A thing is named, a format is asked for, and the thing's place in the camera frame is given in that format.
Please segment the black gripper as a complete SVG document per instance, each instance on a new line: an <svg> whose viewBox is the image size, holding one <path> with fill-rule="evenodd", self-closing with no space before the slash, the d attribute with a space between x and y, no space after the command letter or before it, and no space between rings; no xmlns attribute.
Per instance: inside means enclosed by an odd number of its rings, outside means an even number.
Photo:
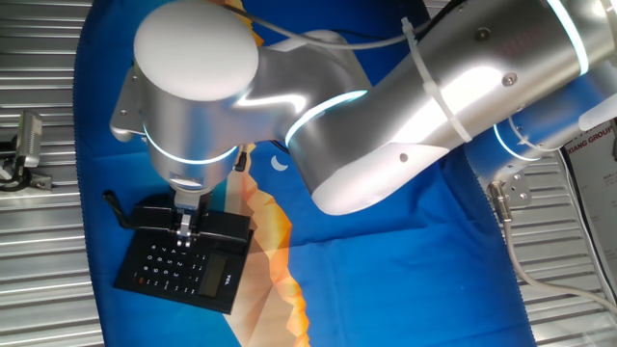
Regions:
<svg viewBox="0 0 617 347"><path fill-rule="evenodd" d="M193 241L195 229L201 217L210 207L210 192L175 192L171 229L177 229L176 245L188 249Z"/></svg>

